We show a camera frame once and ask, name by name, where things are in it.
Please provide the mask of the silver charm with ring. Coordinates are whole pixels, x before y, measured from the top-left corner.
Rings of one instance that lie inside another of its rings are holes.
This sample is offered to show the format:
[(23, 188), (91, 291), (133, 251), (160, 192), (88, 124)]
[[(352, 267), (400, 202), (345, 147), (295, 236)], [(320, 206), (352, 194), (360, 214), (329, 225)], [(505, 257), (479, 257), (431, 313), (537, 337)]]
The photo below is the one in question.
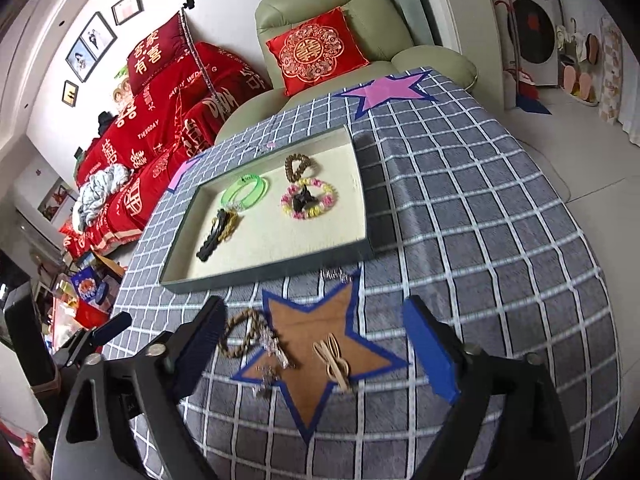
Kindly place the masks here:
[(258, 365), (255, 367), (258, 373), (258, 385), (253, 388), (256, 399), (269, 399), (274, 387), (280, 382), (280, 365)]

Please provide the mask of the black scalloped hair clip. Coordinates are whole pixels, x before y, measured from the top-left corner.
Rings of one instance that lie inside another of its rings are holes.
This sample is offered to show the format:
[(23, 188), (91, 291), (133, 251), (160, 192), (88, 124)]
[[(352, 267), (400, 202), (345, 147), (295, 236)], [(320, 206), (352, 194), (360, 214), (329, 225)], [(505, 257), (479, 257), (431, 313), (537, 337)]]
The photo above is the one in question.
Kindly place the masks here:
[(201, 262), (206, 262), (212, 255), (214, 250), (218, 247), (220, 243), (220, 237), (222, 235), (222, 232), (224, 232), (224, 228), (226, 227), (229, 218), (230, 214), (224, 208), (220, 208), (217, 211), (213, 227), (204, 240), (203, 245), (196, 253), (196, 258), (198, 258), (198, 260), (200, 260)]

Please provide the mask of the beige hair clip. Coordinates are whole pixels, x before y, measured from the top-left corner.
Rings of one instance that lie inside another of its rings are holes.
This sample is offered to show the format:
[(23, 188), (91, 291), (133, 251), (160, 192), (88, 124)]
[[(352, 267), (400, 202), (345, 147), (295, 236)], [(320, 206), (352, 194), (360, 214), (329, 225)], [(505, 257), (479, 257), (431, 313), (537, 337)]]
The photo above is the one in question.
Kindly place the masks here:
[(351, 393), (350, 365), (342, 356), (342, 350), (335, 335), (329, 333), (326, 339), (315, 341), (312, 348), (323, 363), (329, 382), (337, 385), (342, 393)]

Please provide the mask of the green plastic bangle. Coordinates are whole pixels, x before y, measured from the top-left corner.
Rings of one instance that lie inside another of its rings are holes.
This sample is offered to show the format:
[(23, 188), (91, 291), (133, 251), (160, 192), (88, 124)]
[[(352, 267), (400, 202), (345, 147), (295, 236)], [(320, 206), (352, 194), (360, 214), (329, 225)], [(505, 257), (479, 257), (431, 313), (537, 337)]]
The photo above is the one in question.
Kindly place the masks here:
[(267, 191), (268, 182), (264, 177), (243, 174), (222, 193), (220, 203), (227, 210), (246, 211), (257, 205)]

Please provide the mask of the small black claw clip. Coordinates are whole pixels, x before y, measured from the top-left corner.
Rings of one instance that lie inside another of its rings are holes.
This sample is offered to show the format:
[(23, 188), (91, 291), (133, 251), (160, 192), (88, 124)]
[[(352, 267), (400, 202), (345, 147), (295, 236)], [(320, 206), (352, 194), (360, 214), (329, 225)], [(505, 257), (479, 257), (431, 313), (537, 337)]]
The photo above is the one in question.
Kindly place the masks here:
[(293, 194), (292, 197), (292, 207), (296, 214), (308, 210), (309, 208), (316, 206), (318, 203), (318, 198), (313, 196), (304, 184)]

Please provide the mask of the blue snack box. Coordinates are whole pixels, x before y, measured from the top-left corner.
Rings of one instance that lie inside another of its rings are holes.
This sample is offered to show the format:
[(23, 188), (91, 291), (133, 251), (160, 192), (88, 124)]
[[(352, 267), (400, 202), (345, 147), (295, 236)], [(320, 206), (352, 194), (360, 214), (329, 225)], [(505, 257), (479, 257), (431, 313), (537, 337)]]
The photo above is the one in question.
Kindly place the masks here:
[(108, 293), (108, 284), (92, 266), (86, 266), (70, 277), (77, 296), (85, 302), (102, 304)]

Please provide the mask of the grey white blanket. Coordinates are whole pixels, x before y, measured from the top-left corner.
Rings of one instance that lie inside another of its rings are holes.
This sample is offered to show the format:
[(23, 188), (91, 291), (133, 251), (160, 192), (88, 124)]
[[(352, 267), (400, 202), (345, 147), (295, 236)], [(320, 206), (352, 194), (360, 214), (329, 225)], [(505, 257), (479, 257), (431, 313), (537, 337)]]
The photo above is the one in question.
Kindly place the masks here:
[(107, 200), (116, 194), (130, 179), (131, 171), (122, 164), (114, 164), (98, 170), (81, 185), (72, 212), (72, 226), (82, 233), (99, 217)]

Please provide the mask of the pink star sticker left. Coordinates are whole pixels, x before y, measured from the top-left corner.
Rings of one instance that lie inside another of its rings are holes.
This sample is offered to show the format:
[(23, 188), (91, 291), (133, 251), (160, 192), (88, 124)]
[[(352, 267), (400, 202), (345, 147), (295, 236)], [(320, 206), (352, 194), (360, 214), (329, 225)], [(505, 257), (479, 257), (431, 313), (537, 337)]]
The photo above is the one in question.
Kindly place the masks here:
[(200, 162), (201, 159), (202, 159), (202, 156), (198, 155), (198, 156), (194, 156), (194, 157), (190, 158), (189, 160), (186, 160), (185, 162), (183, 162), (181, 164), (181, 166), (177, 169), (177, 171), (174, 173), (172, 178), (170, 179), (170, 181), (168, 183), (168, 187), (166, 188), (166, 191), (171, 193), (171, 194), (174, 194), (177, 191), (177, 188), (179, 187), (183, 176), (188, 171), (190, 171), (193, 166), (196, 166)]

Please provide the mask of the pink star sticker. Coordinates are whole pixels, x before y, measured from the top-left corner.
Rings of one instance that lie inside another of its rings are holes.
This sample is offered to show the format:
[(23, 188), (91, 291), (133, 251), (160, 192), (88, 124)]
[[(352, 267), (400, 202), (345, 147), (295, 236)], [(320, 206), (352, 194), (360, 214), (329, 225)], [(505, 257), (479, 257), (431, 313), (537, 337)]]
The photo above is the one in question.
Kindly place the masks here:
[(392, 101), (417, 100), (437, 102), (437, 99), (420, 88), (420, 83), (430, 73), (405, 76), (384, 76), (364, 84), (337, 93), (335, 96), (358, 101), (355, 119), (363, 117), (370, 110)]
[(196, 166), (200, 162), (201, 159), (202, 159), (202, 156), (198, 155), (198, 156), (194, 156), (194, 157), (190, 158), (189, 160), (186, 160), (185, 162), (183, 162), (181, 164), (181, 166), (177, 169), (177, 171), (174, 173), (172, 178), (170, 179), (170, 181), (168, 183), (168, 187), (166, 188), (166, 191), (171, 193), (171, 194), (174, 194), (177, 191), (177, 188), (179, 187), (183, 176), (188, 171), (190, 171), (193, 166)]

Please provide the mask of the dark red pillow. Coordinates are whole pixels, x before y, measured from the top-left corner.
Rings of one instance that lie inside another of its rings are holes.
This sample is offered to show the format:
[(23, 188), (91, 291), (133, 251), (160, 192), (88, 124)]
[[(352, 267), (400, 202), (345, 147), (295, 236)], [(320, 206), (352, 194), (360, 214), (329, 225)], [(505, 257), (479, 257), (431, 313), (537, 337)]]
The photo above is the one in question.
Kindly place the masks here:
[(132, 94), (140, 93), (167, 65), (188, 50), (181, 12), (142, 38), (127, 58)]

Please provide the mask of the red embroidered cushion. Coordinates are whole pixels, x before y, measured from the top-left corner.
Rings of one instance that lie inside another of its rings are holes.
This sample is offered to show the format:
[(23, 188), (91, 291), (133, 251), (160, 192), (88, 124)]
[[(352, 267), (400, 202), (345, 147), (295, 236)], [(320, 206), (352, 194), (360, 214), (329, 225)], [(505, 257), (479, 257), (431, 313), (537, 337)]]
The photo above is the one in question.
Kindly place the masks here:
[(370, 64), (339, 6), (267, 40), (266, 46), (289, 98)]

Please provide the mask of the pink star sticker right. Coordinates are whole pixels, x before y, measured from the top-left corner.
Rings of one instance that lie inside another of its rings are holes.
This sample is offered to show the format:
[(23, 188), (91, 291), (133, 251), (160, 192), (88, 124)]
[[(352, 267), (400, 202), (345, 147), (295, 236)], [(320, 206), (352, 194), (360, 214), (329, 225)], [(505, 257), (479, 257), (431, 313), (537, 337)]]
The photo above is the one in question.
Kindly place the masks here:
[(437, 99), (420, 88), (420, 83), (430, 73), (405, 76), (384, 76), (364, 84), (337, 93), (335, 96), (358, 101), (355, 119), (363, 117), (370, 110), (392, 101), (417, 100), (437, 102)]

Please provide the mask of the slippers rack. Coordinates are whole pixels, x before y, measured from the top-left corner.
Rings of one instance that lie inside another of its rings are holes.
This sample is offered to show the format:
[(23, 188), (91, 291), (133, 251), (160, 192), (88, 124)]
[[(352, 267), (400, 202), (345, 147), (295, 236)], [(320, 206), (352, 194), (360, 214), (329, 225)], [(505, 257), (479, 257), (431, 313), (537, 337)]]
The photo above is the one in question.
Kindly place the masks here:
[(573, 99), (590, 107), (599, 104), (594, 70), (601, 54), (597, 35), (585, 34), (578, 29), (577, 21), (570, 18), (570, 26), (558, 25), (555, 29), (556, 47), (560, 62), (560, 87)]

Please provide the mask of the lower washing machine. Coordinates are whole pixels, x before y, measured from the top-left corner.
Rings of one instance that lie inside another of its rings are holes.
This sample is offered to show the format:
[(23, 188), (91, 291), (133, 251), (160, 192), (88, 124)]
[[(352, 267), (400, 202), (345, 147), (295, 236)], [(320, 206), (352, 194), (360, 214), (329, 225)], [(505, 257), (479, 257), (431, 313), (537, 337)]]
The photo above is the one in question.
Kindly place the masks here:
[(494, 0), (502, 64), (519, 67), (538, 87), (558, 82), (556, 0)]

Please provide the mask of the single picture frame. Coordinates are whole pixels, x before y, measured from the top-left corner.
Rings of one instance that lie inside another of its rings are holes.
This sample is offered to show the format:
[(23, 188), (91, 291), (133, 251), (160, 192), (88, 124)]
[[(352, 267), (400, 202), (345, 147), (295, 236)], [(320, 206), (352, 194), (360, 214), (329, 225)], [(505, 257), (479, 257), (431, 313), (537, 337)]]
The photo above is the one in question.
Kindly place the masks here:
[(120, 26), (143, 11), (142, 0), (119, 0), (112, 6), (112, 15), (116, 26)]

